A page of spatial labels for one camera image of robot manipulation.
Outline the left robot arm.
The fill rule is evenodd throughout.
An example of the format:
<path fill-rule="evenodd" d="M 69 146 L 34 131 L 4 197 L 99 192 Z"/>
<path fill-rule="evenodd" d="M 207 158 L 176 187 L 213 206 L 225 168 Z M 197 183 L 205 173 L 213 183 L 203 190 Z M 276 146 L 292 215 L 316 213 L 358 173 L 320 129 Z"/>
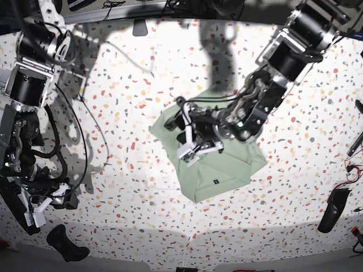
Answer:
<path fill-rule="evenodd" d="M 274 33 L 245 88 L 226 97 L 178 97 L 179 110 L 164 125 L 181 130 L 178 158 L 192 165 L 208 153 L 222 152 L 224 139 L 254 141 L 286 92 L 323 61 L 339 26 L 349 21 L 337 2 L 302 1 Z"/>

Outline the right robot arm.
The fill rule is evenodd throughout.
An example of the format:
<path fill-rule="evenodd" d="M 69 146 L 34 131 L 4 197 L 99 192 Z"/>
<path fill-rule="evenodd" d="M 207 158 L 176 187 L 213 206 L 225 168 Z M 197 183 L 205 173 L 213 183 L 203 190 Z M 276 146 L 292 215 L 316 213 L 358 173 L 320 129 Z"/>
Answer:
<path fill-rule="evenodd" d="M 78 205 L 45 102 L 75 59 L 61 9 L 61 1 L 1 2 L 1 17 L 20 26 L 15 65 L 1 72 L 1 196 L 30 235 L 45 224 L 48 206 L 73 210 Z"/>

